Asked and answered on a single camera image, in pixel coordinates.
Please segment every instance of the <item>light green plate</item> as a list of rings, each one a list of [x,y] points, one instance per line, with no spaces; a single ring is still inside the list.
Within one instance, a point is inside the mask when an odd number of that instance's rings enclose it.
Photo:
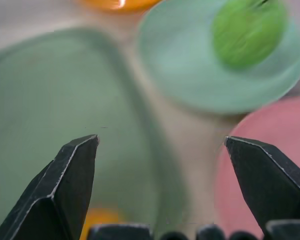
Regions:
[[[245,71],[223,66],[212,47],[211,24],[225,0],[165,0],[139,28],[138,52],[161,92],[196,110],[252,111],[284,96],[300,79],[300,30],[290,21],[281,44]]]
[[[116,46],[86,28],[0,51],[0,224],[60,148],[89,134],[100,137],[90,207],[175,228],[186,206],[175,159]]]

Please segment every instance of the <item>yellow object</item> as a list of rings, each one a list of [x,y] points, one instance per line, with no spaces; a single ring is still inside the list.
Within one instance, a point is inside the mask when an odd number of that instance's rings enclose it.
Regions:
[[[136,12],[147,10],[161,0],[78,0],[91,9],[112,12]]]
[[[122,216],[114,210],[105,208],[89,209],[82,228],[80,240],[87,240],[89,229],[96,224],[119,224],[123,223]]]

